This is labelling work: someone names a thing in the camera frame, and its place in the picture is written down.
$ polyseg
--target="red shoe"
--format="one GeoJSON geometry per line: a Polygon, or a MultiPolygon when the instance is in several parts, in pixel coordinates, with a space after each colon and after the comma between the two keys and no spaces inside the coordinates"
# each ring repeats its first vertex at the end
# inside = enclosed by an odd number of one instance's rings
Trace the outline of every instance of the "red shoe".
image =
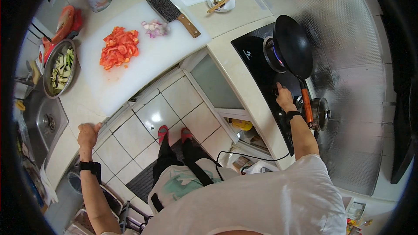
{"type": "Polygon", "coordinates": [[[161,143],[164,140],[164,136],[167,135],[167,139],[169,138],[169,128],[166,125],[161,126],[158,129],[158,142],[161,143]]]}
{"type": "Polygon", "coordinates": [[[181,129],[181,143],[184,144],[187,139],[193,140],[193,135],[191,134],[189,128],[183,128],[181,129]]]}

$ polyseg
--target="white bowl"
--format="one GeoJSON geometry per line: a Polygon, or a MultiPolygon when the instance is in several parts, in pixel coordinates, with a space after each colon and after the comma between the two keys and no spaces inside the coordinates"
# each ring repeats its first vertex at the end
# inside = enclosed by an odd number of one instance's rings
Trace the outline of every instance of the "white bowl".
{"type": "MultiPolygon", "coordinates": [[[[212,8],[215,4],[213,0],[207,0],[209,8],[212,8]]],[[[235,0],[229,0],[224,7],[218,7],[215,9],[216,12],[228,12],[235,7],[235,0]]]]}

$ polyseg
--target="power cord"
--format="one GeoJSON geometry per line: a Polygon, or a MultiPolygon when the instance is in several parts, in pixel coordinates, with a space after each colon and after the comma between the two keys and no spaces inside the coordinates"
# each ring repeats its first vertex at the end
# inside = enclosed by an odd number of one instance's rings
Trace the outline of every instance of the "power cord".
{"type": "Polygon", "coordinates": [[[255,156],[251,156],[251,155],[247,155],[247,154],[240,154],[240,153],[235,153],[235,152],[232,152],[232,151],[221,151],[221,152],[219,152],[218,153],[218,157],[216,158],[216,164],[215,164],[215,168],[216,168],[216,171],[218,172],[218,175],[219,175],[219,177],[221,178],[221,180],[223,181],[224,179],[222,178],[222,176],[221,176],[221,173],[219,172],[219,170],[218,170],[218,160],[219,160],[219,156],[221,155],[221,153],[226,153],[226,154],[238,154],[238,155],[243,155],[243,156],[245,156],[245,157],[251,157],[251,158],[255,158],[255,159],[259,159],[259,160],[263,160],[263,161],[279,161],[279,160],[281,160],[281,159],[284,159],[284,158],[286,158],[289,154],[290,154],[290,152],[288,152],[288,154],[286,154],[285,156],[283,156],[282,158],[279,158],[279,159],[275,159],[275,160],[268,160],[268,159],[263,159],[263,158],[259,158],[259,157],[255,157],[255,156]]]}

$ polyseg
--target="white cutting board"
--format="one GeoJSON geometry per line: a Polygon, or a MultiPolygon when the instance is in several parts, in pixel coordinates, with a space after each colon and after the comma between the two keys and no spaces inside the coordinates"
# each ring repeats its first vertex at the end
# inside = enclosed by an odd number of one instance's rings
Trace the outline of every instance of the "white cutting board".
{"type": "Polygon", "coordinates": [[[143,88],[155,77],[182,60],[187,55],[204,47],[211,41],[203,29],[180,0],[171,0],[190,19],[201,35],[193,38],[180,21],[168,24],[169,34],[165,37],[150,38],[141,26],[142,21],[162,19],[146,1],[140,2],[118,14],[107,22],[77,49],[81,70],[91,88],[93,97],[107,116],[112,116],[124,102],[143,88]],[[113,67],[110,72],[99,65],[105,38],[114,27],[125,27],[125,31],[135,29],[139,32],[139,55],[132,57],[128,68],[113,67]]]}

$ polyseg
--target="black wristband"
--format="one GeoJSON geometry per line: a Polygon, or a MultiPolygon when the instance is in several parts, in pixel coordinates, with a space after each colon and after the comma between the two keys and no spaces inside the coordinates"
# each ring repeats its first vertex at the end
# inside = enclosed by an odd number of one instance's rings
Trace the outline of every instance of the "black wristband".
{"type": "Polygon", "coordinates": [[[100,167],[100,163],[98,162],[80,162],[80,171],[82,170],[89,170],[91,171],[92,175],[96,175],[97,181],[99,184],[102,184],[102,170],[100,167]]]}
{"type": "Polygon", "coordinates": [[[294,116],[302,116],[302,114],[298,111],[289,111],[286,113],[286,121],[290,122],[294,116]]]}

